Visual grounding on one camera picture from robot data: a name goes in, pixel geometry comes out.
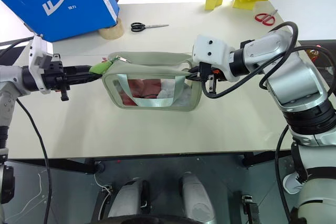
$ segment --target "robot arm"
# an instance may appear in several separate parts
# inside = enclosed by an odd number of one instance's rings
[[[199,67],[192,70],[190,77],[203,82],[207,97],[219,98],[217,81],[236,82],[240,76],[280,56],[260,72],[267,74],[281,60],[291,39],[290,32],[274,30],[260,39],[243,42],[235,50],[216,38],[198,36],[193,60]],[[336,219],[336,114],[320,75],[313,64],[302,61],[295,51],[267,79],[266,86],[293,136],[292,156],[299,179],[307,181],[300,193],[298,218],[304,217],[308,224],[333,223]]]
[[[41,50],[41,38],[35,36],[29,52],[29,66],[0,66],[0,223],[5,222],[2,204],[14,197],[13,168],[6,166],[7,132],[12,120],[15,101],[33,91],[43,94],[60,91],[62,101],[69,100],[70,85],[91,82],[101,77],[89,72],[91,66],[64,67],[60,55]]]

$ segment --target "white table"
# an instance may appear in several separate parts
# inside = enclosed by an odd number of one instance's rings
[[[121,5],[125,34],[104,40],[97,32],[54,43],[64,66],[94,65],[116,51],[191,52],[198,34],[211,35],[239,48],[270,27],[254,20],[255,13],[273,9],[260,2],[255,12],[224,3],[204,11],[202,3]],[[134,34],[132,22],[169,24]],[[282,23],[276,15],[276,24]],[[27,63],[20,57],[18,65]],[[286,121],[272,97],[252,78],[221,99],[202,96],[192,112],[123,110],[114,105],[100,80],[71,86],[70,100],[60,94],[34,92],[21,98],[43,136],[50,158],[106,157],[146,154],[217,153],[274,150]],[[217,90],[232,85],[220,83]],[[289,149],[290,134],[283,149]],[[10,158],[42,158],[37,136],[17,106],[9,130]]]

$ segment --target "transparent bag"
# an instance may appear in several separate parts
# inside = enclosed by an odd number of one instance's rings
[[[109,60],[102,81],[120,108],[190,111],[200,101],[200,82],[185,78],[193,67],[190,55],[115,52]]]

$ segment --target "red object inside bag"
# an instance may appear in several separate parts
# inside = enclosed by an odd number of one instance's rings
[[[156,99],[161,91],[161,80],[128,80],[131,93],[134,98]],[[137,106],[135,102],[124,92],[119,92],[122,103],[127,106]]]

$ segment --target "gray floor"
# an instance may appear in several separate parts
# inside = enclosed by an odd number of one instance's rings
[[[239,195],[250,194],[259,205],[261,223],[284,224],[282,209],[275,181],[274,163],[269,162],[246,169],[241,166],[242,156],[233,154],[148,158],[104,162],[106,169],[97,179],[115,188],[134,177],[147,179],[151,184],[152,213],[182,215],[178,179],[185,171],[195,173],[204,184],[215,207],[220,224],[245,224],[247,217],[239,207]],[[15,166],[16,190],[14,199],[4,205],[6,217],[20,212],[26,203],[42,192],[26,209],[13,218],[12,223],[42,223],[47,192],[47,177],[43,168],[12,163]],[[282,158],[281,173],[293,171],[290,157]],[[89,223],[99,187],[92,175],[52,170],[53,197],[50,224]],[[292,208],[297,195],[286,195]]]

